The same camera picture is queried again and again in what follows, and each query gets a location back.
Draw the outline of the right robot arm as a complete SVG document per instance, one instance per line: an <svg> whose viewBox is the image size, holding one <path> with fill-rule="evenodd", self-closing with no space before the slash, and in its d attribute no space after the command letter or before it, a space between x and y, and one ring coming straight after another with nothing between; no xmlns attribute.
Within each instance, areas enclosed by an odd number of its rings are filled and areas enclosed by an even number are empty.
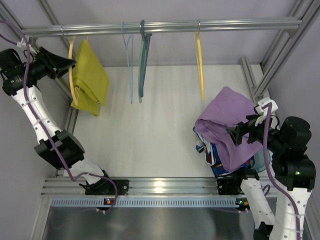
<svg viewBox="0 0 320 240"><path fill-rule="evenodd" d="M240 195L240 210L248 207L254 219L255 240L301 240L308 200L315 186L316 167L305 154L311 139L310 124L304 119L289 116L280 129L267 127L264 120L254 125L257 115L247 116L247 122L227 128L236 145L248 134L248 142L260 142L264 150L272 152L273 170L269 180L277 190L276 210L272 212L261 186L260 177L252 168L240 168L217 179L219 195Z"/></svg>

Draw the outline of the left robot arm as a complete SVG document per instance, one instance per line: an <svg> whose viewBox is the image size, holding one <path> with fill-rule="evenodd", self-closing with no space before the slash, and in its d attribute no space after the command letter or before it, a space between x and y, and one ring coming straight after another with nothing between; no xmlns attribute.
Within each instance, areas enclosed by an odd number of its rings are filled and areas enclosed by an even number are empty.
<svg viewBox="0 0 320 240"><path fill-rule="evenodd" d="M22 62L16 50L0 53L2 89L25 112L37 138L36 153L57 170L66 170L72 181L83 177L81 185L86 195L126 195L129 180L111 179L105 170L85 159L85 150L67 130L57 126L48 113L37 82L49 77L56 79L75 66L73 59L55 55L43 47L33 61Z"/></svg>

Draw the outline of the yellow-green trousers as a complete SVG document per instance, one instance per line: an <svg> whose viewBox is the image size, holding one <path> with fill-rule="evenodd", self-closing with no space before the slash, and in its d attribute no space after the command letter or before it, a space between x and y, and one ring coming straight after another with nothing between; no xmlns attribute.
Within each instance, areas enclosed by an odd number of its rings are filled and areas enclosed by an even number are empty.
<svg viewBox="0 0 320 240"><path fill-rule="evenodd" d="M106 104L110 81L87 39L79 45L76 64L69 78L72 80L71 106L99 116L100 108Z"/></svg>

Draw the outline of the cream plastic hanger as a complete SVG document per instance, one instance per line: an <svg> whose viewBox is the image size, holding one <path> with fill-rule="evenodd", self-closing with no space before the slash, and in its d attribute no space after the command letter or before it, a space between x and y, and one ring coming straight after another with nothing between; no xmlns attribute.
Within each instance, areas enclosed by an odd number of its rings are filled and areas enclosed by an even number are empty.
<svg viewBox="0 0 320 240"><path fill-rule="evenodd" d="M69 42L69 50L68 50L68 59L69 60L73 60L73 49L74 49L75 40L76 40L76 37L73 36L71 41ZM77 107L79 104L79 88L74 85L73 70L72 69L73 69L72 66L70 66L68 68L69 87L70 87L70 93L71 93L71 97L72 97L71 104L74 107Z"/></svg>

